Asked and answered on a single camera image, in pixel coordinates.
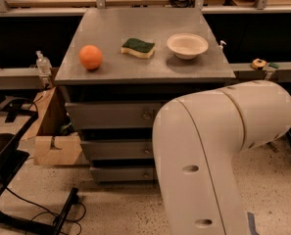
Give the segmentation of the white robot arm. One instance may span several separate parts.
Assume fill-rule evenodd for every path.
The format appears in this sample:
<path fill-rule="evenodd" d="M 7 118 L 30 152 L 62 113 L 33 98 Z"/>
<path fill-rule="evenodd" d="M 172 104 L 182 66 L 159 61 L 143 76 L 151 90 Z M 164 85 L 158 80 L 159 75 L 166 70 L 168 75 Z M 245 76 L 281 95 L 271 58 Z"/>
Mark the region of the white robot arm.
<path fill-rule="evenodd" d="M 291 127 L 291 96 L 255 80 L 166 103 L 153 152 L 171 235 L 252 235 L 232 169 L 235 154 Z"/>

